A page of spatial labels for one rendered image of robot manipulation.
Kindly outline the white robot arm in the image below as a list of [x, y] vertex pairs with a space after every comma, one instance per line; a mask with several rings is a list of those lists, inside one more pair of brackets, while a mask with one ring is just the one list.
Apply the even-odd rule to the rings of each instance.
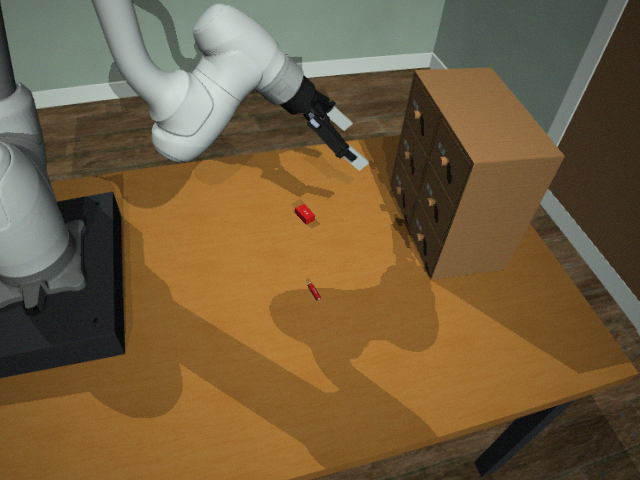
[[[171, 161], [204, 153], [256, 87], [281, 105], [302, 84], [302, 68], [260, 24], [229, 5], [212, 5], [194, 25], [203, 53], [198, 70], [169, 73], [148, 55], [132, 0], [92, 3], [117, 68], [149, 105], [152, 143]], [[24, 300], [25, 308], [42, 311], [46, 295], [87, 284], [86, 225], [64, 222], [46, 167], [35, 101], [14, 78], [0, 3], [0, 308]]]

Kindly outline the small brown chest of drawers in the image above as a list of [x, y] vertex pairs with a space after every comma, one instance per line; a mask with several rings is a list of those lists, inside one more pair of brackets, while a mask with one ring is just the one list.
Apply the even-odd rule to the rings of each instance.
[[[429, 154], [407, 117], [415, 76], [440, 113]], [[457, 205], [430, 158], [442, 117], [472, 164]], [[398, 153], [406, 119], [428, 156], [418, 192]], [[409, 225], [397, 156], [417, 193]], [[430, 279], [505, 270], [564, 157], [492, 68], [414, 70], [390, 186], [409, 230], [420, 199], [442, 245], [430, 275], [410, 230]], [[456, 208], [443, 243], [419, 196], [429, 161]]]

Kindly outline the dark brown drawer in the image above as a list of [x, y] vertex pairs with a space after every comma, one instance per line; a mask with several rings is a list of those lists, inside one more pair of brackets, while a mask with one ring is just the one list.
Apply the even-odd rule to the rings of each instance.
[[417, 193], [399, 156], [397, 156], [391, 186], [409, 225], [417, 199]]
[[398, 153], [418, 192], [428, 156], [407, 119], [405, 120]]
[[415, 76], [407, 110], [407, 117], [428, 154], [430, 152], [439, 115], [440, 113], [438, 109], [418, 78]]
[[457, 205], [472, 164], [443, 118], [430, 158]]
[[419, 196], [443, 243], [456, 208], [430, 161]]
[[420, 199], [416, 205], [410, 230], [431, 275], [442, 245]]

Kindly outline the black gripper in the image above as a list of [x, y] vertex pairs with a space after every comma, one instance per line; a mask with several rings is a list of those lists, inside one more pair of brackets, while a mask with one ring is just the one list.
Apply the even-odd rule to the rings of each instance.
[[353, 123], [335, 107], [336, 103], [333, 100], [329, 101], [330, 99], [318, 92], [315, 85], [304, 76], [298, 92], [280, 106], [290, 114], [304, 113], [304, 117], [309, 120], [307, 125], [327, 144], [335, 156], [339, 159], [343, 157], [360, 171], [369, 164], [368, 160], [344, 141], [330, 123], [330, 119], [343, 131]]

